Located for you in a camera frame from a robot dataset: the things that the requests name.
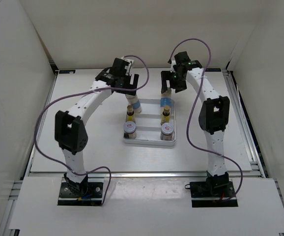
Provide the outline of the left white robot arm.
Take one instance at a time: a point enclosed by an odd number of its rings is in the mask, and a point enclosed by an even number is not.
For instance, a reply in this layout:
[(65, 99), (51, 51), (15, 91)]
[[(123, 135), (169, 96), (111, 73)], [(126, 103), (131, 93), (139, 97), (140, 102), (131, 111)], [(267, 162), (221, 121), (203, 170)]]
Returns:
[(139, 76), (134, 75), (131, 81), (131, 69), (134, 60), (115, 58), (110, 68), (100, 72), (90, 87), (93, 91), (81, 99), (67, 111), (58, 111), (55, 115), (55, 140), (65, 157), (68, 166), (64, 175), (69, 190), (77, 197), (86, 195), (88, 190), (85, 173), (83, 149), (88, 142), (86, 123), (102, 102), (112, 95), (114, 89), (136, 89)]

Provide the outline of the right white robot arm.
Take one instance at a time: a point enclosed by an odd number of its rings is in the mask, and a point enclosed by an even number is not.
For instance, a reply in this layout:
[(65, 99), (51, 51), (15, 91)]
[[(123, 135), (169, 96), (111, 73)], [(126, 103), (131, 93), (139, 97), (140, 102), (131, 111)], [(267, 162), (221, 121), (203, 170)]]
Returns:
[(204, 68), (198, 60), (191, 60), (186, 51), (177, 53), (170, 63), (168, 71), (161, 72), (161, 93), (173, 89), (184, 91), (189, 83), (201, 100), (199, 126), (203, 130), (208, 153), (208, 169), (205, 190), (208, 195), (216, 197), (229, 184), (229, 176), (225, 166), (224, 134), (228, 124), (230, 100), (221, 96), (205, 76)]

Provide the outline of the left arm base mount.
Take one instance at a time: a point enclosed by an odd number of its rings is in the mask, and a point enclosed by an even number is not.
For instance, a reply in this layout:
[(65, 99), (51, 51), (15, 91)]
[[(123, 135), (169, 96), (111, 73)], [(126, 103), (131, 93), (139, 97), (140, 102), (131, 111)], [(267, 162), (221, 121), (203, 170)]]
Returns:
[(75, 194), (66, 182), (62, 182), (58, 194), (58, 206), (86, 206), (98, 207), (103, 200), (103, 182), (88, 182), (88, 188), (84, 194)]

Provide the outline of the short spice jar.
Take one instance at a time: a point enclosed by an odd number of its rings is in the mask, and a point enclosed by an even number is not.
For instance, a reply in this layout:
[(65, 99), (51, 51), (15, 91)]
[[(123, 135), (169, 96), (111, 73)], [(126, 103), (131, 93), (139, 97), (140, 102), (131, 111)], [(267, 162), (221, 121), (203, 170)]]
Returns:
[(160, 138), (163, 141), (171, 141), (173, 139), (174, 126), (171, 123), (163, 123), (161, 126)]
[(135, 139), (136, 134), (136, 124), (133, 121), (126, 121), (123, 126), (124, 138), (125, 139)]

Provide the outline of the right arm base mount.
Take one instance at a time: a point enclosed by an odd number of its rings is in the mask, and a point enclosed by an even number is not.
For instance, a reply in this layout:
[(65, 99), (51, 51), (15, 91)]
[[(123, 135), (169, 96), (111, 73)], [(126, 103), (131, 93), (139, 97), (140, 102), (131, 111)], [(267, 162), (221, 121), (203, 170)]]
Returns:
[(232, 181), (212, 192), (205, 181), (190, 182), (184, 187), (190, 190), (192, 208), (238, 207), (238, 201), (233, 196), (235, 189)]

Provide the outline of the tall white shaker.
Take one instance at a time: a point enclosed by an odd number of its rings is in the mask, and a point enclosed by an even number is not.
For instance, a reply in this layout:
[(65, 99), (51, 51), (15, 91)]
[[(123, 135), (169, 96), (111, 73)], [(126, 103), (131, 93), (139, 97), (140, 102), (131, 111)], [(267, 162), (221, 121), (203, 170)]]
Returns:
[(165, 108), (166, 106), (171, 107), (171, 88), (161, 94), (160, 107)]
[(138, 98), (137, 95), (129, 95), (129, 94), (126, 94), (126, 99), (129, 103), (129, 105), (131, 105), (133, 107), (133, 110), (135, 113), (141, 113), (142, 111), (142, 107), (141, 107), (141, 103), (140, 103), (140, 100)]

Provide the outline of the yellow label bottle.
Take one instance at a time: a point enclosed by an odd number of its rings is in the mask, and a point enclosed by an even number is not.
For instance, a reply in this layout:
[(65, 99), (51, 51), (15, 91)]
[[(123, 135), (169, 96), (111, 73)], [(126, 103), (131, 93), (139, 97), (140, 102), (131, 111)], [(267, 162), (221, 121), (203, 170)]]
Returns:
[(136, 123), (135, 112), (132, 105), (127, 106), (126, 121), (131, 121), (133, 123)]
[(162, 110), (161, 125), (170, 122), (170, 106), (165, 105)]

